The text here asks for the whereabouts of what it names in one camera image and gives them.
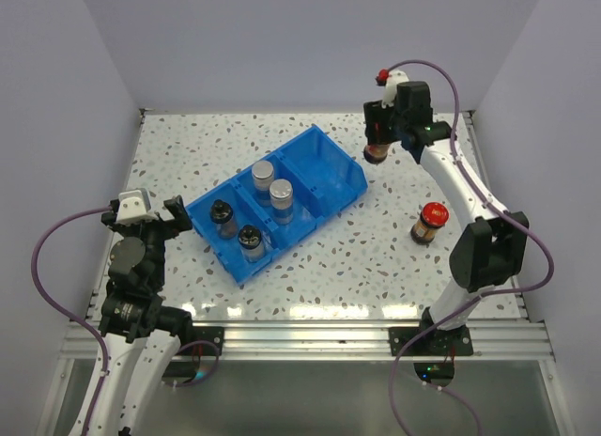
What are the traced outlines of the black-cap brown spice bottle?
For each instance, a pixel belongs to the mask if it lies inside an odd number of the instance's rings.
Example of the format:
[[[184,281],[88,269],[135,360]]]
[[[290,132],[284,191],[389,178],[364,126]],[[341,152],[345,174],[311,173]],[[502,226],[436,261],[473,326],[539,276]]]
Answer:
[[[229,240],[238,234],[238,225],[233,208],[225,201],[217,199],[209,211],[210,220],[216,226],[220,238]]]

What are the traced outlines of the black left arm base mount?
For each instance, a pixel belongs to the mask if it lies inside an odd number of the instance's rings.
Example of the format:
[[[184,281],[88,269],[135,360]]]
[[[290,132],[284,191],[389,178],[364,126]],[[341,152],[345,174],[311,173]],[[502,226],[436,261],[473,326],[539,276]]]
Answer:
[[[196,344],[186,350],[192,357],[214,357],[222,355],[225,329],[223,326],[195,326],[193,328],[192,342],[205,341],[205,344]]]

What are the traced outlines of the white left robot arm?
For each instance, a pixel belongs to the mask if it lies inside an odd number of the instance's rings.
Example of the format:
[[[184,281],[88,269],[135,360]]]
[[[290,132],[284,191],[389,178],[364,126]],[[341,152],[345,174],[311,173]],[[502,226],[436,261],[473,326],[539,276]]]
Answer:
[[[152,210],[147,192],[121,193],[101,216],[120,235],[109,254],[99,351],[73,435],[132,435],[172,357],[193,347],[191,314],[166,306],[165,244],[192,229],[181,196]]]

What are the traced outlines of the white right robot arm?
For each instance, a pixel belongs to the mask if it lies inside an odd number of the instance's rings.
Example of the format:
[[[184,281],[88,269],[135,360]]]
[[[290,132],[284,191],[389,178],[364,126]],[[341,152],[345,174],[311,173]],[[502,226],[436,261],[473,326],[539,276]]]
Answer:
[[[380,164],[393,143],[400,143],[437,183],[461,228],[450,257],[452,278],[440,297],[424,312],[418,332],[423,350],[440,353],[452,342],[452,330],[463,326],[486,293],[516,275],[522,266],[529,221],[510,212],[491,194],[452,138],[452,128],[436,121],[430,89],[404,73],[379,78],[384,95],[364,104],[364,158]]]

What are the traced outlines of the black-cap white spice bottle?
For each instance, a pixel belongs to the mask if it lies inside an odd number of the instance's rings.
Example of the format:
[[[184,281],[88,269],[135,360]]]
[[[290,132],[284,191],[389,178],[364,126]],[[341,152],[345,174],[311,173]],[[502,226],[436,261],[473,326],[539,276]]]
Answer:
[[[238,241],[241,252],[248,262],[255,263],[266,254],[262,233],[256,226],[243,226],[239,231]]]

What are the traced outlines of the silver-lid blue-label spice jar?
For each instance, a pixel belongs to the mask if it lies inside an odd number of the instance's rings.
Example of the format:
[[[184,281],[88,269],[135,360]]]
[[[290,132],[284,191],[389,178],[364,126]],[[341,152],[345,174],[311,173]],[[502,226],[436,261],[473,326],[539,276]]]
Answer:
[[[270,186],[274,181],[274,168],[269,161],[258,161],[252,166],[252,178],[257,202],[264,207],[270,205]]]

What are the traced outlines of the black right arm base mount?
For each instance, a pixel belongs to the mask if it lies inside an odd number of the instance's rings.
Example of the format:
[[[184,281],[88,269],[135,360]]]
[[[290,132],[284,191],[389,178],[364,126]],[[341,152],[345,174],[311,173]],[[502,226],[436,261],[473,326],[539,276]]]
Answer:
[[[470,330],[467,326],[442,331],[435,330],[406,347],[408,342],[420,332],[418,327],[392,327],[388,329],[392,356],[402,351],[402,356],[445,357],[472,356],[474,349]]]

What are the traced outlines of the silver-lid shaker jar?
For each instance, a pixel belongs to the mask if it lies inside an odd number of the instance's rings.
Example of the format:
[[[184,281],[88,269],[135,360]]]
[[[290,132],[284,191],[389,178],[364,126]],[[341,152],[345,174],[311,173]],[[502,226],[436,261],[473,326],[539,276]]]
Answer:
[[[270,203],[274,220],[287,225],[293,219],[293,188],[287,179],[276,179],[270,186]]]

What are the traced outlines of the red-cap dark sauce jar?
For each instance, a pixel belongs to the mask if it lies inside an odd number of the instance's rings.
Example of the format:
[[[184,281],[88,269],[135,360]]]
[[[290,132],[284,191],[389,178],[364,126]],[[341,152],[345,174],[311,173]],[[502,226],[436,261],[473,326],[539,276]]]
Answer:
[[[382,164],[388,157],[390,144],[366,145],[363,149],[363,157],[370,164]]]

